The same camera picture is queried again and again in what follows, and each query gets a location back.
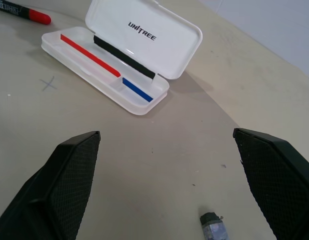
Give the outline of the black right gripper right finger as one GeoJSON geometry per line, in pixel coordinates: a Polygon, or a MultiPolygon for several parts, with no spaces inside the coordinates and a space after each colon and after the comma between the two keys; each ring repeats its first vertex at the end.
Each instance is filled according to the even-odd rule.
{"type": "Polygon", "coordinates": [[[309,240],[309,162],[286,140],[235,128],[250,191],[277,240],[309,240]]]}

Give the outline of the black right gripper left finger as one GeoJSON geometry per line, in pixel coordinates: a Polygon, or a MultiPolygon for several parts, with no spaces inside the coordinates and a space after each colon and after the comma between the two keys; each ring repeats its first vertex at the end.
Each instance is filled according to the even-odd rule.
{"type": "Polygon", "coordinates": [[[0,240],[76,240],[100,141],[90,131],[60,143],[0,216],[0,240]]]}

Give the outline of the black marker with red cap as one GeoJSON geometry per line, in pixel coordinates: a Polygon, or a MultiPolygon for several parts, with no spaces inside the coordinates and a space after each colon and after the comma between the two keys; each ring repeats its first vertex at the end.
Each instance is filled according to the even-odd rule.
{"type": "Polygon", "coordinates": [[[0,11],[43,25],[49,25],[52,22],[50,16],[45,13],[7,0],[0,0],[0,11]]]}

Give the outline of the white rectangular box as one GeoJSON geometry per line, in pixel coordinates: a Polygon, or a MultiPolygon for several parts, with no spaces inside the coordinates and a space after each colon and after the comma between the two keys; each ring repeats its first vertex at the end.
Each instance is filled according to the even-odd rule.
{"type": "Polygon", "coordinates": [[[167,96],[203,38],[155,0],[92,0],[85,24],[45,33],[42,49],[138,116],[167,96]]]}

